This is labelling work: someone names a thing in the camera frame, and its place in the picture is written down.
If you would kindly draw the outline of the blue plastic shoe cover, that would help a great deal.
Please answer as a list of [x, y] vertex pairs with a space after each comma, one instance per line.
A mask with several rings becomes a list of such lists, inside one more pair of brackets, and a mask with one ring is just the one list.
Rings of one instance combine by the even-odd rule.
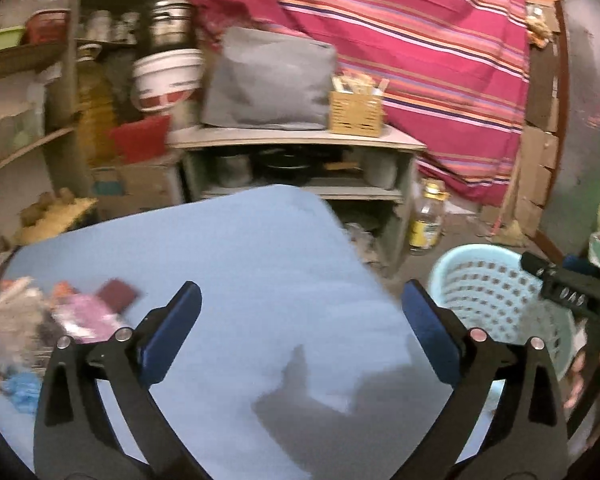
[[18, 372], [1, 382], [1, 390], [19, 413], [34, 415], [38, 409], [42, 382], [37, 374]]

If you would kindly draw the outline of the pink snack wrapper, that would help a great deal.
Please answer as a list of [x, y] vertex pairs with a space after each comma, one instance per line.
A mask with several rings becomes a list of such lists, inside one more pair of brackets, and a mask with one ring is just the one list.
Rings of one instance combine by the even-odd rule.
[[57, 298], [50, 307], [50, 314], [67, 335], [84, 344], [106, 341], [124, 326], [117, 313], [92, 295]]

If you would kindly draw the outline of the maroon scouring pad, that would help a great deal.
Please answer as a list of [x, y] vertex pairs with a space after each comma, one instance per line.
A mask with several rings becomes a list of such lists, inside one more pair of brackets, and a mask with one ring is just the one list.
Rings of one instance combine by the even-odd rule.
[[102, 285], [96, 292], [96, 297], [102, 300], [112, 312], [121, 314], [140, 298], [140, 292], [128, 283], [113, 278]]

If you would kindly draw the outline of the patterned snack bag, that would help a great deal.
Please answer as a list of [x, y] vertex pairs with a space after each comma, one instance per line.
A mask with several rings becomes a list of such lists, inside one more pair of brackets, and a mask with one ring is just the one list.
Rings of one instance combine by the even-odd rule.
[[40, 335], [47, 301], [30, 276], [11, 281], [0, 291], [0, 358], [32, 366], [47, 348]]

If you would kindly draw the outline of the light blue laundry basket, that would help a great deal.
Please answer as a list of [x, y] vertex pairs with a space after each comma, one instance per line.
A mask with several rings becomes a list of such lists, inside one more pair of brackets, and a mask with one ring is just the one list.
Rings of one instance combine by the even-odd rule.
[[427, 290], [466, 327], [481, 327], [494, 340], [524, 344], [544, 340], [558, 378], [574, 357], [570, 311], [540, 296], [542, 283], [521, 269], [520, 255], [506, 248], [468, 244], [445, 252], [432, 268]]

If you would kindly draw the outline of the straw broom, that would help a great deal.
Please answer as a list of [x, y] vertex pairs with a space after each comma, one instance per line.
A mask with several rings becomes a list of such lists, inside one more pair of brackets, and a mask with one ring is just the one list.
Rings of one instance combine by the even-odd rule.
[[516, 200], [519, 191], [521, 170], [521, 154], [518, 154], [514, 163], [509, 186], [501, 203], [498, 216], [493, 223], [488, 240], [493, 245], [511, 248], [521, 248], [526, 244], [526, 238], [515, 218]]

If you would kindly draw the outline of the oil bottle on floor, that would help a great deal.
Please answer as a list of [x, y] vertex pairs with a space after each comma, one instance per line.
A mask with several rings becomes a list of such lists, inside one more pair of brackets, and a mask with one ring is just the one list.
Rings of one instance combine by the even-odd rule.
[[408, 232], [408, 244], [412, 252], [428, 252], [438, 244], [448, 197], [443, 181], [424, 179], [420, 182]]

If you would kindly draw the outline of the yellow egg tray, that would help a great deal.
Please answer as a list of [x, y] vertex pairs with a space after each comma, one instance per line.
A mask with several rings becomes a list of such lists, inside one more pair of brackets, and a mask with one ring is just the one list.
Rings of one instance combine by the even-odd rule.
[[18, 246], [49, 240], [77, 229], [95, 211], [96, 198], [76, 198], [72, 204], [51, 204], [34, 226], [20, 228], [15, 235]]

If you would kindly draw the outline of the blue table cloth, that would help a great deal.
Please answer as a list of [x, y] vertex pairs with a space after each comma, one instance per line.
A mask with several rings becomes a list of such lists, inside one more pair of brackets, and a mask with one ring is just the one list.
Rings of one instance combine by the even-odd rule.
[[202, 311], [151, 393], [217, 479], [387, 479], [451, 388], [329, 206], [275, 185], [96, 224], [21, 249], [6, 278], [140, 292], [136, 325], [187, 281]]

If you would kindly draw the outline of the cardboard box under basket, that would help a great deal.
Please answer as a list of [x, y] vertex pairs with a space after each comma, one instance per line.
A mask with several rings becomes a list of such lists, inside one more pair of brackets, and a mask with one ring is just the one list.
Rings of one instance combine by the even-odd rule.
[[106, 221], [184, 204], [181, 169], [178, 152], [136, 164], [93, 168], [99, 218]]

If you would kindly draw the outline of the grey low shelf cabinet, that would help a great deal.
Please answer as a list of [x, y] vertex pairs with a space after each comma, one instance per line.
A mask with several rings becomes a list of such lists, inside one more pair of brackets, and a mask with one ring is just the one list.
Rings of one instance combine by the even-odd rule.
[[184, 155], [193, 200], [269, 184], [298, 186], [332, 204], [342, 222], [366, 226], [376, 262], [388, 273], [400, 268], [417, 157], [426, 151], [407, 133], [391, 126], [377, 138], [327, 130], [185, 128], [170, 132], [168, 145]]

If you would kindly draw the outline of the dark wooden door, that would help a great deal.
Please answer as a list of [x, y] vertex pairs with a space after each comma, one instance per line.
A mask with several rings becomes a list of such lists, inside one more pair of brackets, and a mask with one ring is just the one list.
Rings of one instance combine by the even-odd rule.
[[557, 261], [584, 252], [600, 202], [600, 0], [562, 0], [558, 164], [534, 242]]

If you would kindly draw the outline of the striped red curtain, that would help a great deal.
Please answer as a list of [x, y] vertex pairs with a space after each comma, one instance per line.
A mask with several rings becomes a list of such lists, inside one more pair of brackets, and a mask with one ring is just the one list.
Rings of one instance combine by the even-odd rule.
[[230, 26], [331, 44], [345, 70], [388, 81], [390, 125], [428, 148], [426, 176], [501, 203], [529, 87], [524, 0], [190, 0], [212, 42]]

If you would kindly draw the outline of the yellow chopstick holder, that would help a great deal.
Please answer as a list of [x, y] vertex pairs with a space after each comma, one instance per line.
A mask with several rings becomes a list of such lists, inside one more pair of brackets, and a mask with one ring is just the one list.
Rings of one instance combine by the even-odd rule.
[[390, 80], [376, 81], [366, 73], [345, 70], [332, 75], [329, 131], [345, 136], [379, 138], [385, 125], [382, 99]]

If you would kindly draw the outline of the red woven basket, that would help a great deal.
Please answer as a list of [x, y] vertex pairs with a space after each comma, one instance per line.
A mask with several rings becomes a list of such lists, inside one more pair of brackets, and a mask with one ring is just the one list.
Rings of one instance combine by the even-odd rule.
[[171, 125], [168, 115], [128, 122], [108, 132], [122, 162], [136, 164], [166, 154], [166, 136]]

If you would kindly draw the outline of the cooking oil jug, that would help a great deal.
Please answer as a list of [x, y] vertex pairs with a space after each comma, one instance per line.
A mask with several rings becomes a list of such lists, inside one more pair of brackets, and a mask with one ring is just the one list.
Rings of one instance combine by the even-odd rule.
[[78, 140], [87, 165], [97, 167], [117, 156], [110, 131], [118, 124], [114, 96], [105, 69], [97, 61], [102, 47], [82, 44], [76, 50], [80, 119]]

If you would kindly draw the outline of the white plastic bucket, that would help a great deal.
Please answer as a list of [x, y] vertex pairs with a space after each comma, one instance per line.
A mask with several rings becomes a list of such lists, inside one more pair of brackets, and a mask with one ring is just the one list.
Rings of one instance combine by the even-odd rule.
[[204, 58], [198, 49], [144, 56], [133, 63], [132, 104], [143, 114], [161, 113], [193, 96], [203, 74]]

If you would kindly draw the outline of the green plastic tray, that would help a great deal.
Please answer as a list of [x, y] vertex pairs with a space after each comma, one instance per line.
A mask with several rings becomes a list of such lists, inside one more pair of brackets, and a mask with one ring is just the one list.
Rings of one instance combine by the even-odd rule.
[[18, 47], [26, 28], [24, 26], [7, 27], [0, 29], [0, 51]]

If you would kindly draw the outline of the small red basket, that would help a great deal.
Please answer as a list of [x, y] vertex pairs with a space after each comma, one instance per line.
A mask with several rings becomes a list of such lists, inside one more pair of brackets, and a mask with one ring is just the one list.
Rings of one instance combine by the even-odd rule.
[[70, 11], [48, 9], [35, 12], [26, 23], [24, 44], [54, 44], [65, 42], [68, 36]]

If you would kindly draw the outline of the steel cooking pot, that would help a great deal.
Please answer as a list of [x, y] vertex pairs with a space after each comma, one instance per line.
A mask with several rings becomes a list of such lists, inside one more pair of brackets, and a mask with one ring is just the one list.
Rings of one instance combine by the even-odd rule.
[[159, 0], [148, 11], [151, 50], [189, 48], [194, 44], [194, 6], [187, 0]]

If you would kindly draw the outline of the wooden wall shelf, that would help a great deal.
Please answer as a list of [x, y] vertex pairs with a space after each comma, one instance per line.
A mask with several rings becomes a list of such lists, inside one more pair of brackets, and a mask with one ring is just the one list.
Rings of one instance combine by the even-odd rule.
[[0, 51], [0, 209], [21, 209], [45, 192], [83, 196], [86, 160], [79, 117], [76, 25], [80, 0], [0, 0], [0, 29], [26, 27], [35, 12], [68, 9], [65, 42]]

